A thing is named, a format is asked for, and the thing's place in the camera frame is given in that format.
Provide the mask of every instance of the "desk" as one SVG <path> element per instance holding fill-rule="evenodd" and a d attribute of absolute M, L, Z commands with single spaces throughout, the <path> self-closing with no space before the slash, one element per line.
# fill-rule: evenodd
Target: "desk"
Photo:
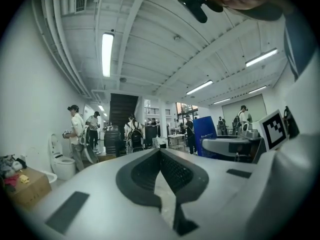
<path fill-rule="evenodd" d="M 184 134 L 168 135 L 168 142 L 170 149 L 179 149 L 184 147 L 186 149 L 186 143 L 184 141 Z"/>

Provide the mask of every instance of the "blue banner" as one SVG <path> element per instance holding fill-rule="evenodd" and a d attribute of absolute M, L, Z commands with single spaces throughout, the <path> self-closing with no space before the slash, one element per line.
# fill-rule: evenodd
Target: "blue banner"
<path fill-rule="evenodd" d="M 201 117 L 193 121 L 195 144 L 197 147 L 198 156 L 206 158 L 216 158 L 217 154 L 205 150 L 202 147 L 204 139 L 216 139 L 217 133 L 214 122 L 211 116 Z"/>

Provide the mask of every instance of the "machine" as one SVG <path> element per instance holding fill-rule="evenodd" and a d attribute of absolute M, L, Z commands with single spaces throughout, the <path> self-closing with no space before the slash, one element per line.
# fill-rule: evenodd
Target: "machine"
<path fill-rule="evenodd" d="M 300 135 L 258 164 L 171 149 L 136 152 L 88 167 L 25 214 L 26 221 L 53 239 L 268 239 L 312 188 L 319 137 Z M 159 172 L 176 196 L 173 228 L 154 194 Z"/>

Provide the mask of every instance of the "person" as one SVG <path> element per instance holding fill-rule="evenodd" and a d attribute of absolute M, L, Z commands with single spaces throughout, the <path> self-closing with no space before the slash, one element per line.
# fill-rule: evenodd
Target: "person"
<path fill-rule="evenodd" d="M 151 125 L 152 125 L 152 126 L 156 126 L 156 125 L 157 125 L 157 122 L 156 122 L 156 119 L 155 119 L 155 118 L 152 118 Z"/>
<path fill-rule="evenodd" d="M 86 120 L 85 124 L 89 126 L 90 132 L 90 147 L 92 150 L 97 149 L 98 145 L 98 128 L 100 127 L 98 124 L 98 117 L 100 113 L 98 111 L 94 112 L 94 115 L 89 116 Z"/>
<path fill-rule="evenodd" d="M 197 146 L 196 146 L 196 136 L 195 136 L 195 129 L 194 129 L 194 123 L 190 120 L 190 115 L 185 116 L 186 123 L 183 127 L 186 129 L 187 137 L 188 137 L 188 145 L 190 149 L 190 154 L 193 153 L 197 154 Z"/>
<path fill-rule="evenodd" d="M 239 130 L 242 130 L 245 123 L 247 122 L 245 111 L 248 111 L 248 109 L 245 105 L 242 105 L 239 113 L 237 114 L 237 116 L 239 117 L 240 124 L 241 124 L 240 127 L 238 128 Z"/>
<path fill-rule="evenodd" d="M 79 144 L 79 138 L 84 133 L 85 123 L 82 117 L 79 115 L 79 107 L 77 105 L 69 106 L 68 110 L 71 114 L 72 131 L 71 133 L 63 135 L 63 137 L 65 139 L 70 139 L 73 159 L 75 161 L 77 169 L 80 172 L 85 168 L 81 156 L 81 153 L 84 150 L 84 146 Z"/>
<path fill-rule="evenodd" d="M 260 21 L 276 21 L 284 15 L 284 52 L 295 80 L 318 47 L 312 29 L 290 0 L 206 0 L 205 3 L 217 13 L 228 8 L 231 12 Z"/>
<path fill-rule="evenodd" d="M 134 130 L 139 130 L 141 133 L 141 136 L 143 138 L 144 138 L 144 136 L 143 136 L 143 132 L 142 132 L 142 130 L 143 130 L 142 125 L 141 125 L 141 123 L 136 121 L 135 115 L 130 114 L 128 119 L 129 119 L 129 122 L 127 122 L 124 125 L 124 138 L 126 139 L 126 144 L 125 144 L 126 154 L 131 154 L 133 151 L 132 143 L 131 143 L 131 140 L 129 139 L 131 136 L 131 133 Z"/>
<path fill-rule="evenodd" d="M 227 127 L 226 127 L 226 120 L 222 119 L 221 116 L 219 116 L 218 125 L 220 126 L 221 135 L 228 135 Z"/>

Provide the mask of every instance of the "cap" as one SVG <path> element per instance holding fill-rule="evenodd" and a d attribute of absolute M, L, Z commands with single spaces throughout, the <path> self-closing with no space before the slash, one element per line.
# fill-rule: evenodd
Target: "cap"
<path fill-rule="evenodd" d="M 79 107 L 77 105 L 68 106 L 68 110 L 75 110 L 76 112 L 79 112 Z"/>

